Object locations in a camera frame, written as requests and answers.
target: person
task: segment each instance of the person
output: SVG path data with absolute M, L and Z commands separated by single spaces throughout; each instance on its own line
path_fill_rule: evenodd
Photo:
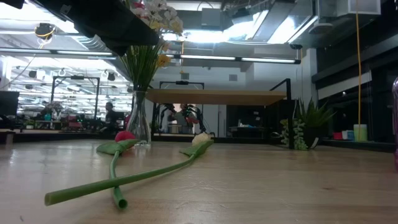
M 167 118 L 167 121 L 177 121 L 178 125 L 181 125 L 182 134 L 191 134 L 193 124 L 199 123 L 199 120 L 193 115 L 193 113 L 188 111 L 188 105 L 182 103 L 180 105 L 181 111 L 172 113 Z
M 107 111 L 105 116 L 106 125 L 100 130 L 100 132 L 113 133 L 116 131 L 116 120 L 118 119 L 118 116 L 116 115 L 116 112 L 113 111 L 113 104 L 111 102 L 107 102 L 105 104 L 105 109 Z

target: glass vase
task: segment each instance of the glass vase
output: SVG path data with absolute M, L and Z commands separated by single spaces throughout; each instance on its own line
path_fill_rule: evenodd
M 133 133 L 136 139 L 140 140 L 137 144 L 141 146 L 150 146 L 149 124 L 145 113 L 146 94 L 144 91 L 132 93 L 131 116 L 126 128 L 126 131 Z

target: wooden shelf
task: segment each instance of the wooden shelf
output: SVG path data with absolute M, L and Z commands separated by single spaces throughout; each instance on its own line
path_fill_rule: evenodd
M 230 90 L 148 90 L 154 103 L 191 103 L 202 105 L 271 105 L 286 97 L 284 91 Z

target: red object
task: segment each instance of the red object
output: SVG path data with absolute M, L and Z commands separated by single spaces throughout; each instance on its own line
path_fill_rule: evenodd
M 333 139 L 334 140 L 342 140 L 343 139 L 343 133 L 333 133 Z
M 131 134 L 131 132 L 129 132 L 129 131 L 120 131 L 117 135 L 116 135 L 116 137 L 115 137 L 115 141 L 116 142 L 118 142 L 118 141 L 123 141 L 123 140 L 127 140 L 127 139 L 135 139 L 136 137 L 133 135 L 133 134 Z

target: green stem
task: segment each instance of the green stem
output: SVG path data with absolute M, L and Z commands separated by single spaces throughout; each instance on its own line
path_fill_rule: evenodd
M 193 162 L 195 160 L 195 158 L 196 158 L 196 154 L 192 154 L 188 160 L 181 162 L 179 164 L 169 166 L 169 167 L 165 167 L 165 168 L 161 168 L 161 169 L 157 169 L 157 170 L 151 170 L 148 172 L 142 172 L 140 174 L 127 175 L 124 177 L 116 177 L 116 178 L 109 179 L 109 180 L 102 180 L 102 181 L 94 182 L 91 184 L 85 184 L 85 185 L 81 185 L 78 187 L 72 187 L 69 189 L 50 192 L 50 193 L 45 194 L 44 204 L 46 206 L 53 205 L 56 203 L 64 202 L 67 200 L 71 200 L 74 198 L 78 198 L 81 196 L 99 192 L 101 190 L 110 189 L 111 187 L 118 187 L 123 184 L 130 184 L 130 183 L 136 182 L 138 180 L 143 180 L 143 179 L 154 177 L 154 176 L 157 176 L 160 174 L 164 174 L 164 173 L 179 169 L 181 167 L 184 167 L 184 166 L 190 164 L 191 162 Z
M 119 151 L 116 151 L 114 153 L 113 159 L 111 161 L 111 165 L 109 166 L 109 175 L 110 175 L 111 179 L 116 178 L 115 169 L 116 169 L 116 161 L 119 158 L 119 154 L 120 154 Z M 128 205 L 127 200 L 124 199 L 119 186 L 117 186 L 113 189 L 112 196 L 113 196 L 114 204 L 117 206 L 118 209 L 122 210 L 127 207 L 127 205 Z

